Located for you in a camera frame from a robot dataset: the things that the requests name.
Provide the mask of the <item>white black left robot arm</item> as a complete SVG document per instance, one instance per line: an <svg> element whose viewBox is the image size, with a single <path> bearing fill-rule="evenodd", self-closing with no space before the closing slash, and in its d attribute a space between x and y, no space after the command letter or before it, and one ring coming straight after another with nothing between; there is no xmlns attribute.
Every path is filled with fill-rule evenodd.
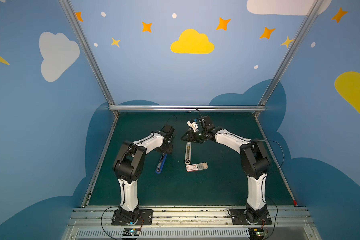
<svg viewBox="0 0 360 240"><path fill-rule="evenodd" d="M123 142L113 164L121 189L121 202L115 211L116 225L137 223L140 211L137 183L143 172L146 155L157 151L161 153L161 162L164 163L173 150L174 131L173 126L166 124L161 130L153 131L141 140Z"/></svg>

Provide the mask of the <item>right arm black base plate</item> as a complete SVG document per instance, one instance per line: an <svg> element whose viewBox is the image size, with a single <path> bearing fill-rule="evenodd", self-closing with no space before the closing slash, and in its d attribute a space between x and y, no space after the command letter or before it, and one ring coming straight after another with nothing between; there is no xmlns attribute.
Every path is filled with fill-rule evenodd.
<svg viewBox="0 0 360 240"><path fill-rule="evenodd" d="M228 214L232 219L233 225L271 225L272 220L266 208L260 210L249 209L229 209Z"/></svg>

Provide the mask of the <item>red white staple box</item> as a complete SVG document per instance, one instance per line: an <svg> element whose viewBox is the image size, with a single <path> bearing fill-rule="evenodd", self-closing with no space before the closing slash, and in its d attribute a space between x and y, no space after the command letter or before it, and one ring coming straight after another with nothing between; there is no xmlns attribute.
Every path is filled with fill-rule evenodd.
<svg viewBox="0 0 360 240"><path fill-rule="evenodd" d="M207 163L186 165L186 170L187 170L188 173L201 171L201 170L206 170L206 169L208 169L208 164Z"/></svg>

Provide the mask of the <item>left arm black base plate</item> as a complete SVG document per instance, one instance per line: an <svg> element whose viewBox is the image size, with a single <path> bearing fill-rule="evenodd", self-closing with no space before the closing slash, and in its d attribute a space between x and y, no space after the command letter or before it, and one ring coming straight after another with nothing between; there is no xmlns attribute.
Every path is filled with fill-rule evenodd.
<svg viewBox="0 0 360 240"><path fill-rule="evenodd" d="M126 211L122 208L114 211L112 226L150 226L153 220L153 210L142 209L132 212Z"/></svg>

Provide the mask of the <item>beige black stapler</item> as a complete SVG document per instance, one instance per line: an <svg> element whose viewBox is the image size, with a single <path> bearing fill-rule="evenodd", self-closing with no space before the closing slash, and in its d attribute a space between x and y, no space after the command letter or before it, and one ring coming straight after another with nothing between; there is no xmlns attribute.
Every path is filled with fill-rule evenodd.
<svg viewBox="0 0 360 240"><path fill-rule="evenodd" d="M189 165L191 163L191 142L187 142L186 144L186 153L185 153L185 164Z"/></svg>

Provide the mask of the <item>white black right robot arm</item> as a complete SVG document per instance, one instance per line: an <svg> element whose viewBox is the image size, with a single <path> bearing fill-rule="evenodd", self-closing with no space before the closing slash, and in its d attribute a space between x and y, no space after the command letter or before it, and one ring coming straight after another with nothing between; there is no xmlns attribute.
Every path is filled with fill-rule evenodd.
<svg viewBox="0 0 360 240"><path fill-rule="evenodd" d="M187 125L189 128L181 137L182 141L201 144L211 140L240 154L241 166L248 178L248 198L245 212L235 217L244 217L250 225L271 224L265 200L266 179L271 161L262 141L240 137L224 128L215 127L209 116L190 119Z"/></svg>

